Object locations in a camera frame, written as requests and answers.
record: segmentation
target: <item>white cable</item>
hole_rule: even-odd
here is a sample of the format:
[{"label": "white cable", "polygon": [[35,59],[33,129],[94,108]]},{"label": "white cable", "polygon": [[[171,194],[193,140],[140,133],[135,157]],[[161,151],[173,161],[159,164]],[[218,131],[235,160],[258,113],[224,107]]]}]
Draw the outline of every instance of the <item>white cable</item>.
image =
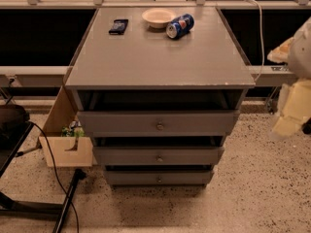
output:
[{"label": "white cable", "polygon": [[263,42],[263,33],[262,33],[262,7],[261,5],[255,1],[255,0],[245,0],[246,2],[249,2],[251,4],[257,5],[259,7],[259,28],[260,28],[260,43],[261,43],[261,54],[262,54],[262,61],[261,61],[261,67],[259,70],[258,75],[254,78],[254,82],[256,83],[257,80],[259,79],[261,73],[262,73],[262,69],[263,69],[263,65],[264,65],[264,42]]}]

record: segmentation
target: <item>blue can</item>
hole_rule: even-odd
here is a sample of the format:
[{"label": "blue can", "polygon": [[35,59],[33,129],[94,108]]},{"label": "blue can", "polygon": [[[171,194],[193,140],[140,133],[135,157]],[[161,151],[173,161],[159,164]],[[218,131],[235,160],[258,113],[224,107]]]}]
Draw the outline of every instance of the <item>blue can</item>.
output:
[{"label": "blue can", "polygon": [[194,26],[194,19],[189,14],[176,17],[166,26],[166,33],[169,38],[177,39],[189,33]]}]

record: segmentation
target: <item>black cable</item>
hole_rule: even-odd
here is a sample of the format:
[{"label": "black cable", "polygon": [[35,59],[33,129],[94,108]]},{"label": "black cable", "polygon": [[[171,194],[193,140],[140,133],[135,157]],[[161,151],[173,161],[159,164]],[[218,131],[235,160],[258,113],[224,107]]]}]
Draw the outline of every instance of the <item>black cable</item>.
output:
[{"label": "black cable", "polygon": [[[54,169],[54,172],[55,172],[55,176],[56,176],[56,179],[57,179],[57,182],[59,184],[59,186],[61,187],[61,189],[63,190],[63,192],[66,194],[66,197],[68,197],[68,193],[67,191],[65,190],[64,186],[62,185],[60,179],[59,179],[59,176],[57,174],[57,169],[56,169],[56,164],[55,164],[55,159],[54,159],[54,155],[52,154],[52,149],[51,149],[51,146],[50,146],[50,143],[49,143],[49,140],[48,140],[48,137],[46,135],[46,133],[43,131],[43,129],[41,127],[39,127],[35,122],[32,122],[32,121],[29,121],[30,123],[32,123],[34,126],[36,126],[40,131],[41,133],[43,134],[44,138],[46,139],[46,142],[48,144],[48,149],[49,149],[49,152],[51,154],[51,158],[52,158],[52,164],[53,164],[53,169]],[[70,203],[71,204],[71,207],[72,209],[74,210],[74,213],[75,213],[75,217],[76,217],[76,221],[77,221],[77,233],[79,233],[79,218],[78,218],[78,213],[77,213],[77,210],[73,204],[73,202]]]}]

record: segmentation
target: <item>power cord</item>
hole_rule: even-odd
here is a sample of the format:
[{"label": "power cord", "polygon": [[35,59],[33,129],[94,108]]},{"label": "power cord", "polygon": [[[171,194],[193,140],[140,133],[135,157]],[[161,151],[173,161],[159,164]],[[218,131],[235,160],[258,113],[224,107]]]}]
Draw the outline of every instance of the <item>power cord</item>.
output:
[{"label": "power cord", "polygon": [[[50,143],[49,143],[49,140],[48,140],[48,137],[47,137],[46,133],[35,122],[30,121],[30,123],[32,123],[34,126],[36,126],[40,130],[40,132],[43,134],[44,138],[46,139],[46,142],[48,144],[48,149],[49,149],[49,152],[51,154],[53,169],[54,169],[54,172],[55,172],[55,176],[56,176],[57,182],[58,182],[59,186],[61,187],[61,189],[63,190],[63,192],[66,194],[66,197],[68,197],[68,193],[65,190],[64,186],[62,185],[62,183],[61,183],[61,181],[59,179],[59,176],[57,174],[57,169],[56,169],[54,155],[52,154],[52,149],[51,149],[51,146],[50,146]],[[77,222],[77,233],[79,233],[79,218],[78,218],[78,213],[77,213],[77,210],[76,210],[73,202],[71,202],[71,207],[72,207],[72,209],[74,210],[74,213],[75,213],[76,222]]]},{"label": "power cord", "polygon": [[261,61],[261,67],[259,70],[258,75],[254,78],[254,82],[256,83],[259,77],[262,74],[262,69],[264,65],[264,42],[263,42],[263,26],[262,26],[262,7],[256,0],[245,0],[246,2],[249,2],[251,4],[257,5],[259,7],[259,29],[260,29],[260,43],[261,43],[261,54],[262,54],[262,61]]}]

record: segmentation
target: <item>speckled floor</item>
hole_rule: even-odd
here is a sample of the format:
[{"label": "speckled floor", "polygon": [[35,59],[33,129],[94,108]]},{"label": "speckled floor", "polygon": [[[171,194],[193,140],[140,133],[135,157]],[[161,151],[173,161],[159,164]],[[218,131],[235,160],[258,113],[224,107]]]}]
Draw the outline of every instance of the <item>speckled floor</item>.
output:
[{"label": "speckled floor", "polygon": [[[285,142],[267,137],[271,115],[244,105],[225,153],[206,188],[197,186],[117,187],[106,185],[99,167],[85,168],[74,204],[80,232],[311,232],[311,136]],[[33,110],[43,125],[47,115]],[[33,129],[22,150],[33,147]],[[74,169],[58,169],[70,183]],[[62,203],[64,195],[40,150],[16,158],[0,190],[17,200]],[[0,232],[52,232],[54,222],[0,216]],[[62,232],[76,232],[70,210]]]}]

